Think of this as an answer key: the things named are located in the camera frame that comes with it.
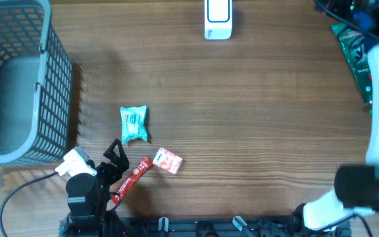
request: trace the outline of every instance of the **green package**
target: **green package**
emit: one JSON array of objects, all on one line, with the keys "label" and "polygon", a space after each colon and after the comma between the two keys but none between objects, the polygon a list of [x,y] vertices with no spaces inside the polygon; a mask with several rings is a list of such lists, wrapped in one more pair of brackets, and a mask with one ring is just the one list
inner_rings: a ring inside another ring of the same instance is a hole
[{"label": "green package", "polygon": [[356,83],[365,103],[372,103],[372,78],[368,65],[365,47],[361,41],[362,34],[346,28],[344,23],[332,26],[335,35],[339,36],[339,44],[349,63]]}]

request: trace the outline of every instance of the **basket bottom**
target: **basket bottom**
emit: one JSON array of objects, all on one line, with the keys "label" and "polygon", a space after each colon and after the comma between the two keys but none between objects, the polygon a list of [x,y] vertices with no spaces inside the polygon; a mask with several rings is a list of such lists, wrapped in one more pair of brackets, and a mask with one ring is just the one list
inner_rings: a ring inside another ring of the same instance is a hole
[{"label": "basket bottom", "polygon": [[32,129],[39,55],[7,61],[0,73],[0,155],[16,151]]}]

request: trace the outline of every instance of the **candy wrapper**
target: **candy wrapper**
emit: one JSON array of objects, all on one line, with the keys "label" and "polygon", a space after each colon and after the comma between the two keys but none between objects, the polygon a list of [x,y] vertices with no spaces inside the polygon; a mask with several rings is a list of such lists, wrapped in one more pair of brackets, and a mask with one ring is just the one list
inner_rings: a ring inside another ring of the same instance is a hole
[{"label": "candy wrapper", "polygon": [[141,138],[147,141],[147,131],[144,127],[147,106],[121,108],[122,144]]},{"label": "candy wrapper", "polygon": [[125,194],[131,189],[135,182],[144,174],[144,172],[151,166],[152,162],[147,158],[143,157],[143,159],[139,162],[137,167],[131,172],[129,177],[119,186],[119,189],[116,191],[120,197],[114,195],[112,197],[112,201],[118,204],[119,200],[121,200]]},{"label": "candy wrapper", "polygon": [[172,174],[178,172],[179,167],[182,164],[183,159],[165,148],[160,148],[156,153],[155,160],[153,164],[160,167]]}]

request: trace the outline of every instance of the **white plastic robot part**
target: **white plastic robot part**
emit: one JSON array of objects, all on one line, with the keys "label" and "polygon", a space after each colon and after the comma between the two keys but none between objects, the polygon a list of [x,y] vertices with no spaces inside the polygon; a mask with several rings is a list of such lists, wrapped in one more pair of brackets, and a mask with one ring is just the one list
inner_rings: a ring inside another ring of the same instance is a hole
[{"label": "white plastic robot part", "polygon": [[232,34],[232,0],[204,0],[204,37],[227,40]]},{"label": "white plastic robot part", "polygon": [[71,177],[81,173],[88,173],[95,176],[97,171],[86,164],[88,160],[89,155],[83,148],[75,147],[64,155],[64,162],[61,163],[55,171],[61,176],[66,172],[68,172]]}]

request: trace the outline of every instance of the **small teal snack bag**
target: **small teal snack bag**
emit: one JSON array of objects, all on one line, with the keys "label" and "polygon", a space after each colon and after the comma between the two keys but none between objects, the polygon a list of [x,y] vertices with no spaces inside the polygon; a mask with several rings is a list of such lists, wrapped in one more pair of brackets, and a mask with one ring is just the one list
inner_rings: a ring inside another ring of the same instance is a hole
[{"label": "small teal snack bag", "polygon": [[147,141],[147,130],[144,127],[147,106],[121,108],[122,144],[141,138]]}]

